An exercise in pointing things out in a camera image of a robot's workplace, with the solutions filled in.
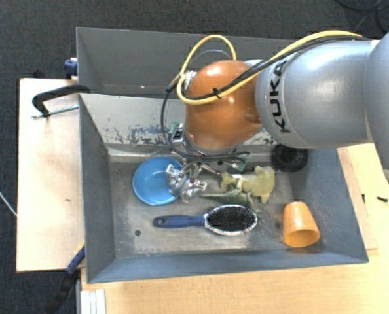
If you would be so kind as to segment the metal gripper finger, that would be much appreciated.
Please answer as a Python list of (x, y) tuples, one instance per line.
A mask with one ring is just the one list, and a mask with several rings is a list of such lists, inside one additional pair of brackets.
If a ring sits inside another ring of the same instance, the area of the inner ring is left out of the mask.
[(187, 179), (181, 189), (180, 198), (182, 202), (187, 203), (189, 200), (203, 193), (207, 188), (207, 182), (196, 178)]
[(166, 169), (166, 182), (169, 187), (169, 193), (179, 194), (185, 183), (185, 174), (181, 169), (169, 164)]

